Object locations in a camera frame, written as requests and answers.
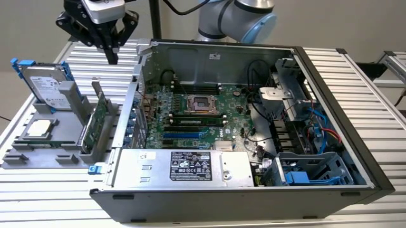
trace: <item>blue pcie slot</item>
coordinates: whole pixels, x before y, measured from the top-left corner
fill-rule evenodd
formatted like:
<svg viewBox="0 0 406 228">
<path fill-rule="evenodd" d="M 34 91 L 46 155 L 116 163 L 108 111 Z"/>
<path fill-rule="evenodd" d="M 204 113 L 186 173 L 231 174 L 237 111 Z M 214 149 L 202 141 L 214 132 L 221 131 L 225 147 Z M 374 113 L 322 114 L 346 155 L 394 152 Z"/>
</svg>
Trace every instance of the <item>blue pcie slot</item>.
<svg viewBox="0 0 406 228">
<path fill-rule="evenodd" d="M 199 133 L 164 133 L 164 138 L 178 138 L 178 139 L 199 139 Z"/>
</svg>

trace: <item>black stand pole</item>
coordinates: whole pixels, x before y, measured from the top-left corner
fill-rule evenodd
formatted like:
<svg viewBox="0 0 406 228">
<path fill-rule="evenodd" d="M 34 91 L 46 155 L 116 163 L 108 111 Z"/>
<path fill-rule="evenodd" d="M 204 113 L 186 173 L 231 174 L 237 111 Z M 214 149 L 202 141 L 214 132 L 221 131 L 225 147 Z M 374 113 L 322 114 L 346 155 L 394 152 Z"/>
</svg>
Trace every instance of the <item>black stand pole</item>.
<svg viewBox="0 0 406 228">
<path fill-rule="evenodd" d="M 154 39 L 162 39 L 163 35 L 160 32 L 159 0 L 150 0 L 150 13 Z"/>
</svg>

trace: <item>hard drive label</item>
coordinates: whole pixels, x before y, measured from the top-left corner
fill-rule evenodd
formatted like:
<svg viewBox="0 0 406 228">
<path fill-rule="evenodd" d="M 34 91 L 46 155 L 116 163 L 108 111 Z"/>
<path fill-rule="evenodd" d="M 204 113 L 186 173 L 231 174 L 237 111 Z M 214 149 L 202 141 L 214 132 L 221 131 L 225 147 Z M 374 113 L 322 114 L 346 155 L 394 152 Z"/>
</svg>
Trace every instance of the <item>hard drive label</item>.
<svg viewBox="0 0 406 228">
<path fill-rule="evenodd" d="M 59 82 L 52 77 L 32 76 L 31 81 L 47 105 L 56 109 L 70 109 L 66 96 L 59 92 Z"/>
<path fill-rule="evenodd" d="M 172 152 L 172 181 L 212 181 L 210 152 Z"/>
</svg>

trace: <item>power supply label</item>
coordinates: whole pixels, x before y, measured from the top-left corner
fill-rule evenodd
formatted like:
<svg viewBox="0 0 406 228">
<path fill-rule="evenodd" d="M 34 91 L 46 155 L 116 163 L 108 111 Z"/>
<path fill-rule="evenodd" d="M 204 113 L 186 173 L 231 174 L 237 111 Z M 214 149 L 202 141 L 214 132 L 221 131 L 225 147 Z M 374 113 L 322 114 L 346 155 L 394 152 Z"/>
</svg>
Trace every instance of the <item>power supply label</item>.
<svg viewBox="0 0 406 228">
<path fill-rule="evenodd" d="M 172 181 L 211 181 L 210 152 L 172 152 L 170 178 Z"/>
</svg>

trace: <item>cpu socket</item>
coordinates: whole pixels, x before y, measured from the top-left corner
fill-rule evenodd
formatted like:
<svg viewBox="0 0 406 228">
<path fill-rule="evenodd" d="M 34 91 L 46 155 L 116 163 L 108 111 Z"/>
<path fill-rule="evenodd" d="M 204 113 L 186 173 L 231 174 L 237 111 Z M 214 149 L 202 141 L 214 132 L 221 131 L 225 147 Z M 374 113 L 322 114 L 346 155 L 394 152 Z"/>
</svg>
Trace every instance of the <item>cpu socket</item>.
<svg viewBox="0 0 406 228">
<path fill-rule="evenodd" d="M 216 98 L 214 96 L 190 95 L 187 96 L 187 110 L 190 114 L 219 114 L 216 110 Z"/>
</svg>

